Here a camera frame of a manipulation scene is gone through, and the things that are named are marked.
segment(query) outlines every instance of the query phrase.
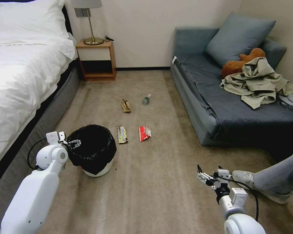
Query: table lamp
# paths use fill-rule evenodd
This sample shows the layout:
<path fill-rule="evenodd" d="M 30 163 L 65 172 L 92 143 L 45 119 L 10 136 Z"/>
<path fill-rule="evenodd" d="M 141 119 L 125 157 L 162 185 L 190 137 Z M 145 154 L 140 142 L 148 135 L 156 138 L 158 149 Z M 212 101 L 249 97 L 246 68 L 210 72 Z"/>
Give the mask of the table lamp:
<path fill-rule="evenodd" d="M 86 8 L 88 14 L 88 20 L 90 25 L 91 37 L 84 39 L 86 45 L 99 45 L 103 43 L 103 39 L 99 37 L 94 37 L 91 20 L 90 20 L 90 8 L 100 8 L 102 7 L 101 0 L 72 0 L 72 5 L 74 8 Z"/>

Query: gray pants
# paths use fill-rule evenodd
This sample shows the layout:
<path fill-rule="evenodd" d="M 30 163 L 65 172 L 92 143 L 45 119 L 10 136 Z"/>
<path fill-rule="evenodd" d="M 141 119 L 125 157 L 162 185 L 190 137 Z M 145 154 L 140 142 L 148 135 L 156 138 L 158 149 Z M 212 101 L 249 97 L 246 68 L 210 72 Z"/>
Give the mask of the gray pants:
<path fill-rule="evenodd" d="M 257 189 L 288 194 L 293 191 L 293 155 L 253 175 Z"/>

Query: power cord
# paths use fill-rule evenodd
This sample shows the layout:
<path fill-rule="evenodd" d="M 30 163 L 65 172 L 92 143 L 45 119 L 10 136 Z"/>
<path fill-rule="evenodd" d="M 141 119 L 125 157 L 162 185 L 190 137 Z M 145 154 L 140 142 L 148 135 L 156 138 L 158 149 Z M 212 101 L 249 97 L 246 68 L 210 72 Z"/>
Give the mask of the power cord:
<path fill-rule="evenodd" d="M 109 37 L 106 36 L 106 35 L 105 35 L 105 39 L 106 39 L 106 40 L 103 39 L 103 41 L 105 41 L 105 42 L 114 41 L 112 38 L 109 38 Z"/>
<path fill-rule="evenodd" d="M 43 140 L 46 140 L 47 138 L 45 137 L 45 138 L 42 138 L 42 139 L 40 139 L 39 141 L 37 141 L 36 143 L 34 143 L 33 144 L 33 146 L 29 149 L 29 151 L 28 151 L 28 154 L 27 154 L 27 164 L 28 164 L 28 166 L 30 167 L 30 169 L 32 169 L 32 170 L 37 170 L 38 169 L 38 166 L 36 165 L 35 167 L 32 167 L 31 166 L 31 164 L 30 164 L 30 162 L 29 162 L 29 155 L 30 155 L 30 152 L 32 151 L 32 149 L 39 143 L 39 142 L 41 142 L 41 141 L 43 141 Z"/>
<path fill-rule="evenodd" d="M 244 185 L 245 187 L 247 187 L 247 188 L 253 193 L 253 195 L 254 195 L 254 197 L 255 197 L 255 201 L 256 201 L 256 217 L 255 217 L 255 220 L 258 222 L 259 205 L 258 205 L 258 198 L 257 198 L 257 195 L 255 194 L 254 190 L 251 189 L 251 188 L 250 188 L 248 185 L 246 185 L 245 183 L 242 183 L 242 182 L 239 182 L 239 181 L 235 181 L 235 180 L 233 180 L 233 179 L 226 179 L 226 178 L 223 178 L 223 177 L 221 177 L 221 179 L 223 179 L 223 180 L 227 180 L 227 181 L 231 181 L 231 182 L 235 182 L 235 183 L 237 183 L 237 184 L 242 184 L 242 185 Z"/>

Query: gold lamp base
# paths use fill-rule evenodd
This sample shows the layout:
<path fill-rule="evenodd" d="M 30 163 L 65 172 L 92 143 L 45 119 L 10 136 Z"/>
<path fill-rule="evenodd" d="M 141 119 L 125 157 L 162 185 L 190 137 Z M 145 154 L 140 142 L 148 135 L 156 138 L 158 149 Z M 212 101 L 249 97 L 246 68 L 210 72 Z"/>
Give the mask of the gold lamp base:
<path fill-rule="evenodd" d="M 86 45 L 95 46 L 95 45 L 102 44 L 103 43 L 103 39 L 102 38 L 99 38 L 99 37 L 89 37 L 89 38 L 84 39 L 84 43 Z"/>

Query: water bottle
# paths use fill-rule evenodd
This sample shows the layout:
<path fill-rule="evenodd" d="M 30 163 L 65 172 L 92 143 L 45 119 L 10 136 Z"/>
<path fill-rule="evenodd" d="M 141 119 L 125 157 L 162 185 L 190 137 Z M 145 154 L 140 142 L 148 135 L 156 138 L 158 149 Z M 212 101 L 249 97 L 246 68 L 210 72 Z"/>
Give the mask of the water bottle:
<path fill-rule="evenodd" d="M 150 97 L 151 97 L 151 94 L 148 94 L 147 96 L 145 96 L 145 98 L 143 99 L 142 103 L 144 105 L 148 104 L 149 101 L 150 101 Z"/>

